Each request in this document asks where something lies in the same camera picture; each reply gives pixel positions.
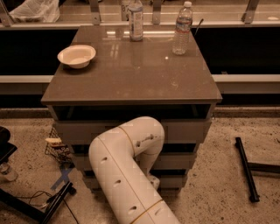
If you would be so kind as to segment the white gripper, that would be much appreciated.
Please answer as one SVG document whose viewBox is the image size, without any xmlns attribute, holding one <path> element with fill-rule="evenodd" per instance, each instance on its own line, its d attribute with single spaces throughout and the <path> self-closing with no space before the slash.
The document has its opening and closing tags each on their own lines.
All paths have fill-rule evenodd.
<svg viewBox="0 0 280 224">
<path fill-rule="evenodd" d="M 150 181 L 150 183 L 153 185 L 153 187 L 157 190 L 159 188 L 159 185 L 160 185 L 160 180 L 153 176 L 153 175 L 148 175 L 147 176 L 147 179 Z"/>
</svg>

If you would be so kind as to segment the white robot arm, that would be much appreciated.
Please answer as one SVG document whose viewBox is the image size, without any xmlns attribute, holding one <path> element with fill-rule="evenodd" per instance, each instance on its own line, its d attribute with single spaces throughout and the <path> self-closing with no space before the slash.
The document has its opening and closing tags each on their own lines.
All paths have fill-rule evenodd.
<svg viewBox="0 0 280 224">
<path fill-rule="evenodd" d="M 158 179 L 150 175 L 164 141 L 162 124 L 144 116 L 90 144 L 90 164 L 119 224 L 180 224 L 158 193 Z"/>
</svg>

